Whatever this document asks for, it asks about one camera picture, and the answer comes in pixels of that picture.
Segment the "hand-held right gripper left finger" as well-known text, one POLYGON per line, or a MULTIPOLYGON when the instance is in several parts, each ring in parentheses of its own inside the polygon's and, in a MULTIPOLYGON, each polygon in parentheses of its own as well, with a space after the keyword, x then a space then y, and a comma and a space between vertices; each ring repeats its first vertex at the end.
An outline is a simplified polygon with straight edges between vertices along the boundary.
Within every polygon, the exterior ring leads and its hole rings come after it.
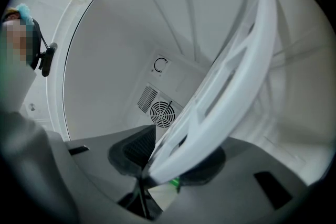
POLYGON ((142 186, 142 172, 155 148, 156 128, 144 125, 118 133, 67 141, 73 160, 97 189, 145 219, 160 207, 142 186))

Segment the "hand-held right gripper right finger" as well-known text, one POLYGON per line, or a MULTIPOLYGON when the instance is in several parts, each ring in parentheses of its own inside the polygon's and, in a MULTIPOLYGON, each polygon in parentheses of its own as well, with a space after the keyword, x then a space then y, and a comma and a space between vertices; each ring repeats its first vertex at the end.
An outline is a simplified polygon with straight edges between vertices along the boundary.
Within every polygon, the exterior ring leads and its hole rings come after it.
POLYGON ((262 149, 228 138, 180 177, 177 198, 156 224, 274 223, 307 189, 294 172, 262 149))

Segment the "white fridge shelf rack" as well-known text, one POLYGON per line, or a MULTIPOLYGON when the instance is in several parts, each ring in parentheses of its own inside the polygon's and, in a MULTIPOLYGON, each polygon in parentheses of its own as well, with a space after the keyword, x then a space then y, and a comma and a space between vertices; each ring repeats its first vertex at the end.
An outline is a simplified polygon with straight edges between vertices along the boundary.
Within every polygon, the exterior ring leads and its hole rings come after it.
POLYGON ((278 41, 276 0, 255 0, 187 106, 159 140, 143 180, 189 171, 231 134, 254 102, 278 41))

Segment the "round fan grille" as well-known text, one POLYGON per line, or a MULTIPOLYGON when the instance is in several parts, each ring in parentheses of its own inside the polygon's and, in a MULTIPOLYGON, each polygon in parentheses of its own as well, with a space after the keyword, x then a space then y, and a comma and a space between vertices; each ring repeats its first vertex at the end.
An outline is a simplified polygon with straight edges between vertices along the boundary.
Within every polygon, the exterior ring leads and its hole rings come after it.
POLYGON ((175 111, 172 107, 172 101, 158 101, 150 108, 150 118, 152 122, 161 128, 168 128, 175 120, 175 111))

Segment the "white ceiling pipe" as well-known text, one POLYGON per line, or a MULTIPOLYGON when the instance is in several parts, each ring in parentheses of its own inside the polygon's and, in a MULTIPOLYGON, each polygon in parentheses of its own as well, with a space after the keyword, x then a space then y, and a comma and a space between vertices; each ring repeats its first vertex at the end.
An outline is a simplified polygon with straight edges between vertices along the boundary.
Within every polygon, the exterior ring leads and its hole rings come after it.
POLYGON ((68 3, 56 26, 51 42, 57 43, 50 74, 46 79, 46 96, 48 112, 52 129, 59 133, 64 141, 70 140, 66 127, 64 105, 63 105, 63 83, 66 55, 71 43, 71 38, 83 15, 82 10, 86 9, 91 0, 82 5, 68 3))

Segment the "teal hair cover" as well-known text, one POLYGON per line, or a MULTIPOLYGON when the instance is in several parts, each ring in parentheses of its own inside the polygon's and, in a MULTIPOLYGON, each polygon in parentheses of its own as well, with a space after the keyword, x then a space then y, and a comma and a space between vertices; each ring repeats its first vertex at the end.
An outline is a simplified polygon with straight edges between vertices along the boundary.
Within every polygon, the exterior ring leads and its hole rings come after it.
POLYGON ((30 9, 26 4, 24 3, 19 4, 16 6, 16 9, 18 10, 20 14, 21 19, 24 20, 26 24, 28 25, 34 24, 33 18, 30 14, 30 9))

